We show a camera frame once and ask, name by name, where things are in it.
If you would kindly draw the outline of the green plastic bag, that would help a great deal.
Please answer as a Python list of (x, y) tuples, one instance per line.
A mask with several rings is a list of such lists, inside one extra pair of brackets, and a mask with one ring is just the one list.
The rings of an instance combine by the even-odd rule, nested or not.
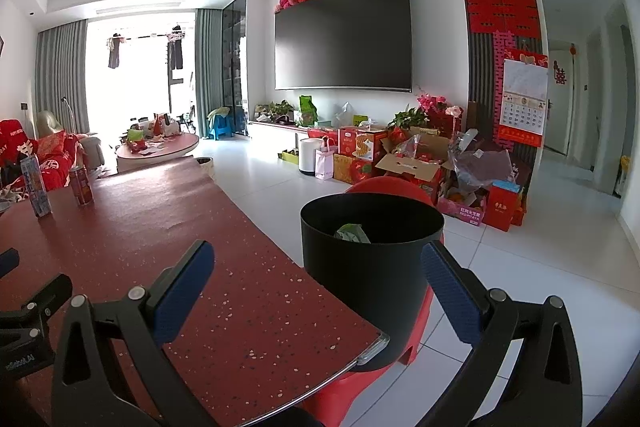
[(363, 231), (361, 225), (356, 225), (356, 223), (346, 223), (346, 225), (342, 225), (341, 228), (335, 232), (334, 237), (346, 242), (370, 244), (370, 239), (366, 232)]

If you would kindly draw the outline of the black round trash bin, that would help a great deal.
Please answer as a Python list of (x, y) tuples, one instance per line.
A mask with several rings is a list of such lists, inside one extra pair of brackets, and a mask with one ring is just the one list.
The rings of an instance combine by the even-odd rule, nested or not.
[[(344, 305), (390, 341), (358, 372), (382, 369), (401, 358), (427, 290), (424, 245), (439, 239), (444, 216), (420, 200), (381, 193), (323, 196), (300, 210), (304, 267)], [(335, 232), (361, 225), (370, 244), (342, 241)]]

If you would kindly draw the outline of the red gift bag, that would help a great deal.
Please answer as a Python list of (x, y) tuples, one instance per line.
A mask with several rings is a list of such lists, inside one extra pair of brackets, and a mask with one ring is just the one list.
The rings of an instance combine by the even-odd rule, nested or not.
[(507, 232), (512, 225), (521, 187), (513, 182), (495, 181), (491, 184), (483, 221), (497, 230)]

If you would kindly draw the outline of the red drink can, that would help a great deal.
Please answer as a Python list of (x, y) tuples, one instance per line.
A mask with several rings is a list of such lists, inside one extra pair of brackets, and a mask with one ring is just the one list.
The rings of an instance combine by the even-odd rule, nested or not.
[(88, 173), (84, 166), (74, 166), (70, 169), (70, 186), (79, 206), (88, 205), (93, 201)]

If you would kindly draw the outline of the tall blue drink can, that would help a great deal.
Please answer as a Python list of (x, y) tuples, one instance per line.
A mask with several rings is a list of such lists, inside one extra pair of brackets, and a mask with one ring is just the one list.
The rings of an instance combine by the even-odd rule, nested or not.
[(20, 166), (28, 199), (32, 204), (35, 216), (40, 219), (50, 215), (51, 205), (43, 182), (38, 158), (36, 156), (25, 157), (21, 160)]

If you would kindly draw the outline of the red covered sofa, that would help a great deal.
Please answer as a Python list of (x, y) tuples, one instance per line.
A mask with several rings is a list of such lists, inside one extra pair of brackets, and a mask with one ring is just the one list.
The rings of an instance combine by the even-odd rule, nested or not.
[(96, 135), (58, 130), (39, 140), (29, 138), (17, 119), (1, 121), (1, 211), (28, 199), (21, 169), (25, 158), (38, 160), (47, 191), (67, 186), (70, 169), (84, 165), (88, 170), (104, 165), (101, 141)]

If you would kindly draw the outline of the round red side table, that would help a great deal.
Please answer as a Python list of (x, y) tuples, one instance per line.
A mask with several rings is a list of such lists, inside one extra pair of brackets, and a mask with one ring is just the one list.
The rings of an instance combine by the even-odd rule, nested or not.
[(157, 136), (145, 142), (143, 150), (133, 152), (125, 144), (116, 152), (118, 173), (148, 168), (162, 162), (180, 158), (192, 153), (200, 142), (194, 133), (183, 132), (173, 136)]

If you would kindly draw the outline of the small white waste bin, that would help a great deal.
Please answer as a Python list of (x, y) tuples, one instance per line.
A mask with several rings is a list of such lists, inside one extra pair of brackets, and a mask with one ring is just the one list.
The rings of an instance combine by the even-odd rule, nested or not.
[(214, 160), (211, 157), (197, 157), (196, 161), (210, 179), (215, 179)]

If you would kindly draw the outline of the open cardboard box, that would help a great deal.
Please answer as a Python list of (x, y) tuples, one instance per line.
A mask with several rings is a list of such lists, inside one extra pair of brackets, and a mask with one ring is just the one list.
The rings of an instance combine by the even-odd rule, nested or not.
[(432, 182), (450, 168), (450, 142), (444, 136), (418, 133), (410, 136), (383, 156), (376, 167), (385, 172), (408, 174), (414, 179)]

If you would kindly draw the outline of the apple print gift box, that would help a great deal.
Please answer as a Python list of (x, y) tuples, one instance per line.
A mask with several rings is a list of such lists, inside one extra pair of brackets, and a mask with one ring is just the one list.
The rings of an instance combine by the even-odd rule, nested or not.
[(333, 155), (333, 178), (347, 184), (357, 184), (374, 177), (371, 161), (341, 154)]

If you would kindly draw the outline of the grey left curtain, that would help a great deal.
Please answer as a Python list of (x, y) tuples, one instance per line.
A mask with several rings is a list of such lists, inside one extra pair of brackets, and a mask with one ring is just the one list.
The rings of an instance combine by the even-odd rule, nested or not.
[(90, 130), (86, 92), (88, 20), (40, 31), (34, 80), (35, 113), (48, 110), (67, 131)]

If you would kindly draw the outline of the pink gift bag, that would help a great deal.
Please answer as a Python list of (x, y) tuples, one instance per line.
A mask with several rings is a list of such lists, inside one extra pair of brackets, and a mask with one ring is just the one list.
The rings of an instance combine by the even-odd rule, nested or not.
[(337, 148), (333, 145), (321, 145), (314, 153), (314, 176), (326, 181), (333, 178), (334, 154)]

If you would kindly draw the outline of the white cylinder appliance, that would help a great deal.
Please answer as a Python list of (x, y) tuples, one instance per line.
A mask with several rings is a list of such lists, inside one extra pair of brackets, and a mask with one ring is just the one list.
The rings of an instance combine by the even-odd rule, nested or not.
[(323, 141), (318, 138), (306, 138), (298, 141), (298, 170), (313, 176), (316, 171), (316, 152), (322, 147)]

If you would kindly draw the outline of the wall calendar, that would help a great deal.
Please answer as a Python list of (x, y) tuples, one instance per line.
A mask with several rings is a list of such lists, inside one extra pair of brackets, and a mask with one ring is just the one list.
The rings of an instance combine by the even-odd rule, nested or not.
[(542, 147), (548, 108), (548, 56), (506, 48), (498, 139)]

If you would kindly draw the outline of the large wall television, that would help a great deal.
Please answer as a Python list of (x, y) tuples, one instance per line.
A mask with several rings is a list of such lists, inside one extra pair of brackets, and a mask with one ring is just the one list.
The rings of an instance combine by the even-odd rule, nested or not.
[(308, 0), (274, 17), (278, 90), (412, 90), (410, 0)]

